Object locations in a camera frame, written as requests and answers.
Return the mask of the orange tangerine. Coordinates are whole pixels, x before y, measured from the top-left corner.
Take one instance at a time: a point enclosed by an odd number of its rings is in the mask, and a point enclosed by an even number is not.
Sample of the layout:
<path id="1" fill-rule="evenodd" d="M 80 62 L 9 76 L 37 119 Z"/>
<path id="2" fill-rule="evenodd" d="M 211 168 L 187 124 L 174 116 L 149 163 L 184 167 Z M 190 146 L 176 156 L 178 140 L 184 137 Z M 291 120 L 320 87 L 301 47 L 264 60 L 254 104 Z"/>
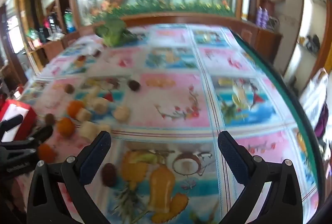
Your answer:
<path id="1" fill-rule="evenodd" d="M 37 148 L 38 158 L 46 163 L 54 163 L 57 158 L 57 153 L 48 144 L 40 144 Z"/>
<path id="2" fill-rule="evenodd" d="M 82 101 L 72 100 L 72 101 L 69 102 L 69 104 L 66 108 L 67 115 L 69 117 L 71 117 L 72 119 L 76 119 L 76 115 L 83 108 L 85 108 L 85 104 Z"/>
<path id="3" fill-rule="evenodd" d="M 63 117 L 57 122 L 57 131 L 64 138 L 70 138 L 75 133 L 75 124 L 68 117 Z"/>

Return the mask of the brown longan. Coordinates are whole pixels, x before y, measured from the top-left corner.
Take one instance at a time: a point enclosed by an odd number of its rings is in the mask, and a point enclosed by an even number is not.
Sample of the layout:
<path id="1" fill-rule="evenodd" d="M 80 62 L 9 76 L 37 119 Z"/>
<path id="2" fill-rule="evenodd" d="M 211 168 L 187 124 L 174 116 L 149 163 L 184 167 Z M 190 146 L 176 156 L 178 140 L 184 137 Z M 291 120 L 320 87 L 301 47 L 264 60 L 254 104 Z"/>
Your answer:
<path id="1" fill-rule="evenodd" d="M 45 124 L 47 126 L 53 126 L 55 124 L 55 116 L 52 113 L 47 113 L 44 117 Z"/>
<path id="2" fill-rule="evenodd" d="M 73 94 L 74 91 L 75 91 L 75 88 L 72 84 L 69 84 L 67 83 L 65 86 L 64 86 L 64 91 L 67 93 L 67 94 Z"/>

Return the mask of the dark red jujube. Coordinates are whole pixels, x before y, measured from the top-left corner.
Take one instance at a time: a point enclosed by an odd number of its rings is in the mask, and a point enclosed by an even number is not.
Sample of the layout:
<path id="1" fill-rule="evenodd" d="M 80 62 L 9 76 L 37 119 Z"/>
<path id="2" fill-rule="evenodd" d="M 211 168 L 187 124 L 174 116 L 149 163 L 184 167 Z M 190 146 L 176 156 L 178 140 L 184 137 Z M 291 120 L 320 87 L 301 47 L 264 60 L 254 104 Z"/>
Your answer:
<path id="1" fill-rule="evenodd" d="M 116 167 L 112 163 L 106 163 L 101 170 L 103 184 L 107 187 L 113 187 L 116 184 Z"/>
<path id="2" fill-rule="evenodd" d="M 141 84 L 139 82 L 137 82 L 136 80 L 129 80 L 127 82 L 127 84 L 128 84 L 128 87 L 134 92 L 139 91 L 141 88 Z"/>

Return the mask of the red white shallow box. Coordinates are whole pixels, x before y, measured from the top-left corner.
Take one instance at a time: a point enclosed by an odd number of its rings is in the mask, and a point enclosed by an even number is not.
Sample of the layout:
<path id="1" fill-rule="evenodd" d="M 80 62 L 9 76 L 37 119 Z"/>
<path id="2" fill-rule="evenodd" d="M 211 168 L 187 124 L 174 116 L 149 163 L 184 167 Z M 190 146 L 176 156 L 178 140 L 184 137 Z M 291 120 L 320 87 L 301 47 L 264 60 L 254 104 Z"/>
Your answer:
<path id="1" fill-rule="evenodd" d="M 6 100 L 1 109 L 1 142 L 25 140 L 37 121 L 33 108 L 17 100 Z"/>

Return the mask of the red jujube far left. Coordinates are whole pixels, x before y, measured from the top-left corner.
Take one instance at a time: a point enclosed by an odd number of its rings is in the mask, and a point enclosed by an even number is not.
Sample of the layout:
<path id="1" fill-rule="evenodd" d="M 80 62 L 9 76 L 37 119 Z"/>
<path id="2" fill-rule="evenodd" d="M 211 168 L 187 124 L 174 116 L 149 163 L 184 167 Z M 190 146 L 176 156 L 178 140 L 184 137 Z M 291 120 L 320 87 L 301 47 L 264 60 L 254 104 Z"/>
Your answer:
<path id="1" fill-rule="evenodd" d="M 77 57 L 77 61 L 85 61 L 86 56 L 85 55 L 80 55 L 79 57 Z"/>

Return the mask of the red jujube near cabbage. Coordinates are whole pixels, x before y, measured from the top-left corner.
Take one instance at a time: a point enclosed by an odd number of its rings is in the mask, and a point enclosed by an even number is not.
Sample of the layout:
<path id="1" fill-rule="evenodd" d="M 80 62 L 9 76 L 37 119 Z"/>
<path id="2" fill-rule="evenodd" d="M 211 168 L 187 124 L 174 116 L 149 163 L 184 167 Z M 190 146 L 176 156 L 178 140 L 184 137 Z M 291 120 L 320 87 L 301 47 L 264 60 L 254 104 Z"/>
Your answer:
<path id="1" fill-rule="evenodd" d="M 93 57 L 97 58 L 101 55 L 101 51 L 96 49 L 95 52 L 93 53 Z"/>

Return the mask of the black thermos jug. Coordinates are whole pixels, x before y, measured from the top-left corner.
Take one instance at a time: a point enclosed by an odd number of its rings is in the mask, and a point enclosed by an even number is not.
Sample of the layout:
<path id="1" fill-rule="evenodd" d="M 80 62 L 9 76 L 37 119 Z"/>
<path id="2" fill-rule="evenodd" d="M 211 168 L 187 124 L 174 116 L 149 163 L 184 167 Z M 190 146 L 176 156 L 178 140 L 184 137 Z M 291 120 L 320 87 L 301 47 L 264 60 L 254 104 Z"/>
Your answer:
<path id="1" fill-rule="evenodd" d="M 52 33 L 61 32 L 60 24 L 57 19 L 57 14 L 55 12 L 50 13 L 50 15 L 48 16 L 48 21 L 49 21 Z"/>

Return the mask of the green water bottle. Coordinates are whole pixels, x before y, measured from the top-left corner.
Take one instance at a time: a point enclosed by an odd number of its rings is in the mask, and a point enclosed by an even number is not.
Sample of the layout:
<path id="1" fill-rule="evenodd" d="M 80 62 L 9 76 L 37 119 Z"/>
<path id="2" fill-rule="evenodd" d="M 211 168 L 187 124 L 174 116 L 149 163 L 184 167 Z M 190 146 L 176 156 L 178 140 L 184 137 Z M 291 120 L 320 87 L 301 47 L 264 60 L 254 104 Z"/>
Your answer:
<path id="1" fill-rule="evenodd" d="M 71 12 L 71 10 L 69 8 L 65 9 L 63 18 L 64 18 L 67 32 L 68 33 L 75 32 L 76 29 L 75 29 L 74 21 L 73 21 L 73 13 Z"/>

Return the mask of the fruit pattern tablecloth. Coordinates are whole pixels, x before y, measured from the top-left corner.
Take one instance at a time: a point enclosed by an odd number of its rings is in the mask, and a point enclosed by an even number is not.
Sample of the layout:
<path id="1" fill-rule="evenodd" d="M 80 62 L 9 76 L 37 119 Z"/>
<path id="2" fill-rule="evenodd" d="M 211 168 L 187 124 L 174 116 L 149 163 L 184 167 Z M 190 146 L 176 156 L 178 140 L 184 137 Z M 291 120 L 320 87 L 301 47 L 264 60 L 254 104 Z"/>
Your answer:
<path id="1" fill-rule="evenodd" d="M 107 220 L 218 223 L 243 190 L 218 149 L 219 133 L 228 131 L 251 155 L 291 160 L 308 222 L 319 206 L 316 166 L 300 134 L 306 115 L 283 82 L 225 27 L 159 24 L 130 32 L 138 40 L 116 48 L 95 35 L 81 37 L 20 98 L 39 123 L 52 113 L 56 124 L 63 117 L 75 124 L 70 138 L 55 126 L 47 142 L 58 162 L 90 142 L 79 135 L 83 122 L 67 115 L 70 101 L 85 104 L 90 122 L 111 126 L 104 164 L 115 165 L 116 184 L 107 187 L 97 175 L 87 186 Z M 77 61 L 80 55 L 85 61 Z M 129 80 L 140 90 L 132 91 Z M 67 83 L 73 94 L 64 91 Z M 105 114 L 93 111 L 94 98 L 109 101 Z M 128 121 L 113 117 L 118 106 L 130 109 Z"/>

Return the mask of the green bok choy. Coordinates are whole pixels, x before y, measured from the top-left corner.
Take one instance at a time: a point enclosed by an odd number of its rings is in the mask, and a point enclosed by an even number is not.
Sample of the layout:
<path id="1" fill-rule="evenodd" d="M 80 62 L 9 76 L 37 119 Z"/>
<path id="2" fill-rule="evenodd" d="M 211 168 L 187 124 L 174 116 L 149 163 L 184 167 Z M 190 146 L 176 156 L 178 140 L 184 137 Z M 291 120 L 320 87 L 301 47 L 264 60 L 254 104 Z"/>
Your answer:
<path id="1" fill-rule="evenodd" d="M 105 46 L 110 48 L 121 47 L 138 40 L 137 35 L 130 32 L 121 19 L 111 19 L 97 26 L 95 34 L 102 38 Z"/>

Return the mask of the purple bottle pair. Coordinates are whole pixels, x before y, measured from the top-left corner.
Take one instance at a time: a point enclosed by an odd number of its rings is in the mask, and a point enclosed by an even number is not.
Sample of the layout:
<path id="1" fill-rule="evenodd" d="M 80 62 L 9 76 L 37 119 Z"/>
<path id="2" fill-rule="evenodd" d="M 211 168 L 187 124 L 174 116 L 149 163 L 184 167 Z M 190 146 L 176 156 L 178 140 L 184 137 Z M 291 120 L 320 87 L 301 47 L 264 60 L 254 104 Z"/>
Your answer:
<path id="1" fill-rule="evenodd" d="M 268 10 L 266 8 L 259 7 L 257 10 L 256 21 L 255 21 L 256 26 L 266 29 L 269 17 L 270 16 Z"/>

